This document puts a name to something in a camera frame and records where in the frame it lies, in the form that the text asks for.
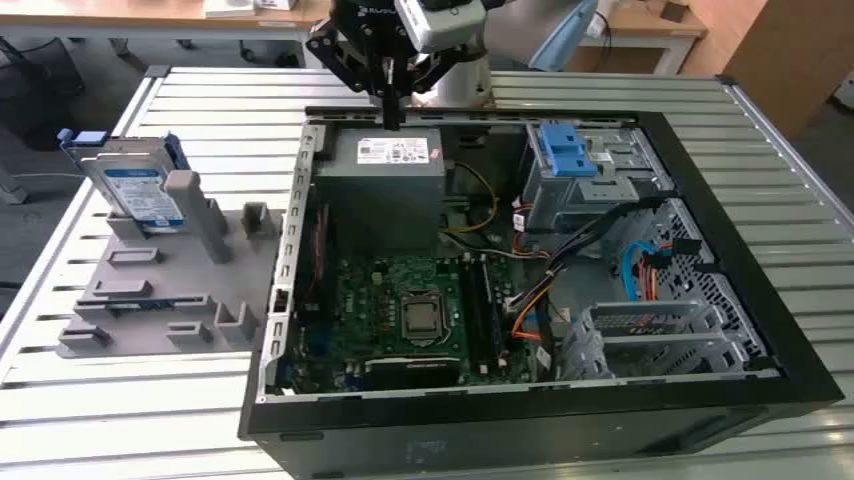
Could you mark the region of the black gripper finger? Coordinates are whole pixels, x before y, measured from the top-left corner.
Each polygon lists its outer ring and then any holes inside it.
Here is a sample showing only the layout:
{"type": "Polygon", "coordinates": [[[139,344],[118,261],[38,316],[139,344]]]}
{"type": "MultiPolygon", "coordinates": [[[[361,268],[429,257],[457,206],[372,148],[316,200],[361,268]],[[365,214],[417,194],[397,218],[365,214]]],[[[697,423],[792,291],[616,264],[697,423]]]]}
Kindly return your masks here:
{"type": "Polygon", "coordinates": [[[346,86],[357,93],[369,94],[372,101],[382,109],[384,128],[396,130],[393,76],[386,63],[390,57],[381,57],[374,53],[362,55],[336,28],[332,19],[325,19],[316,25],[306,46],[346,86]]]}
{"type": "Polygon", "coordinates": [[[394,55],[394,129],[401,128],[408,101],[414,93],[426,93],[452,68],[469,59],[472,48],[466,45],[441,50],[412,63],[416,51],[398,52],[394,55]]]}

